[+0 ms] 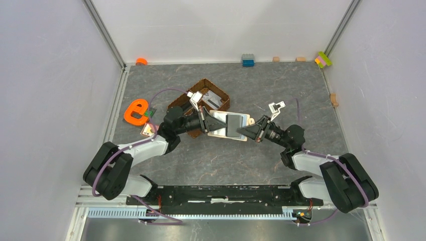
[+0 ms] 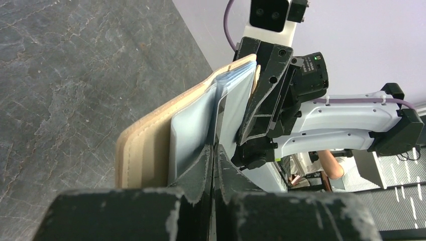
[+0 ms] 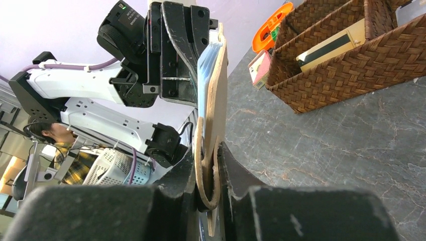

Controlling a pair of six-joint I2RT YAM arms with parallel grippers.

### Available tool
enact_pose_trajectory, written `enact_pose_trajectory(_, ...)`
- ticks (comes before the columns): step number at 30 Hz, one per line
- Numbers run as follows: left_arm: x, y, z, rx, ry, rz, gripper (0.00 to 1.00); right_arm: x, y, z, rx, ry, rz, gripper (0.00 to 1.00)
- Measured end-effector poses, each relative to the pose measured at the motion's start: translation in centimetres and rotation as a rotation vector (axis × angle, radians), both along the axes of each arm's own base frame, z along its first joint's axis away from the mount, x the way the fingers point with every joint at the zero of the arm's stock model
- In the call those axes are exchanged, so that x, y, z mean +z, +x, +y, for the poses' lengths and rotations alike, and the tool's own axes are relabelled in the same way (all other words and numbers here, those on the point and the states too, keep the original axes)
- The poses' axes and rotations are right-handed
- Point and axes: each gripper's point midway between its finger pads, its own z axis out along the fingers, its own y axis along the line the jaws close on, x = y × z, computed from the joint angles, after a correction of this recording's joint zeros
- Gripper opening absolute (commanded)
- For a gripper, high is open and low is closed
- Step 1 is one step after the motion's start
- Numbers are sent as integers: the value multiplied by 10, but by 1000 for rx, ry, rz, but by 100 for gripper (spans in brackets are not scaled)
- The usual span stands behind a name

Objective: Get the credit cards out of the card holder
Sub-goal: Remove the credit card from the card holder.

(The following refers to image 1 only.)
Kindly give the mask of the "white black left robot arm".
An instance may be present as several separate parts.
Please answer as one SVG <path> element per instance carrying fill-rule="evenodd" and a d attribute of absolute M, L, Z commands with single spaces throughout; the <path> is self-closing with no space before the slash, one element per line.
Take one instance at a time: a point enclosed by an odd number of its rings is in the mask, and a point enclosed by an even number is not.
<path fill-rule="evenodd" d="M 158 191 L 147 178 L 131 177 L 131 168 L 172 152 L 180 143 L 180 134 L 194 130 L 209 133 L 226 127 L 225 121 L 210 115 L 204 106 L 190 115 L 184 115 L 182 108 L 173 106 L 167 110 L 153 136 L 125 145 L 103 143 L 85 170 L 83 180 L 92 187 L 95 197 L 112 200 L 121 193 L 134 194 L 145 204 L 153 204 Z"/>

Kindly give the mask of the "dark grey credit card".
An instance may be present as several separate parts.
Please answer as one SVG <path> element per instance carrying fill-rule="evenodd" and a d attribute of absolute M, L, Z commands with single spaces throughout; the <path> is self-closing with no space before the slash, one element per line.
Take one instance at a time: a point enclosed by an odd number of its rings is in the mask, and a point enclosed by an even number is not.
<path fill-rule="evenodd" d="M 241 127 L 242 116 L 237 114 L 228 114 L 226 117 L 226 136 L 229 138 L 239 138 L 240 134 L 237 132 L 237 129 Z"/>

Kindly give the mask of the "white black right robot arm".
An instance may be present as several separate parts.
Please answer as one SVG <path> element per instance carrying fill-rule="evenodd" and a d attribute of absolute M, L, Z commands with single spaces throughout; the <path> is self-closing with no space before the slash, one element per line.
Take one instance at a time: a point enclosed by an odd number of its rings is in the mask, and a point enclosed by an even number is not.
<path fill-rule="evenodd" d="M 291 189 L 290 199 L 297 205 L 315 198 L 330 201 L 340 212 L 348 213 L 367 207 L 379 197 L 377 186 L 354 154 L 332 156 L 305 149 L 304 129 L 299 125 L 283 130 L 264 115 L 254 124 L 238 128 L 237 132 L 258 143 L 269 140 L 282 146 L 284 151 L 280 156 L 284 166 L 318 176 L 299 181 L 297 187 Z"/>

